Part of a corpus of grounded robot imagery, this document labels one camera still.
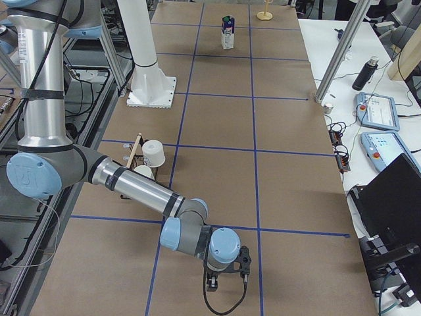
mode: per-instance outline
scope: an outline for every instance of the white cup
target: white cup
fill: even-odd
[[[148,178],[154,180],[155,177],[153,176],[152,173],[152,169],[149,168],[148,166],[142,165],[142,166],[137,166],[134,171],[136,171],[137,173],[140,173],[143,176],[147,176]]]
[[[164,146],[158,140],[148,140],[142,146],[143,162],[151,168],[157,168],[164,164]]]

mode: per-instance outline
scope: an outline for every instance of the barcode sticker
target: barcode sticker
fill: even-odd
[[[19,44],[19,63],[27,64],[28,63],[28,42],[26,41],[26,34],[18,34],[18,44]]]

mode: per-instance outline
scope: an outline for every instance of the black bottle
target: black bottle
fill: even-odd
[[[376,71],[379,62],[379,58],[373,56],[370,60],[363,66],[358,75],[357,79],[355,79],[353,83],[353,89],[357,91],[361,91],[363,87],[366,85],[367,81],[371,78],[373,73]]]

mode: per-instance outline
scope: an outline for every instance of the box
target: box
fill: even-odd
[[[227,15],[222,18],[221,43],[222,48],[234,48],[234,22],[233,16]]]

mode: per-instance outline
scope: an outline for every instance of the black monitor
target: black monitor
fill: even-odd
[[[421,173],[404,153],[359,192],[361,219],[370,236],[379,235],[389,251],[421,246]],[[421,254],[396,262],[421,300]]]

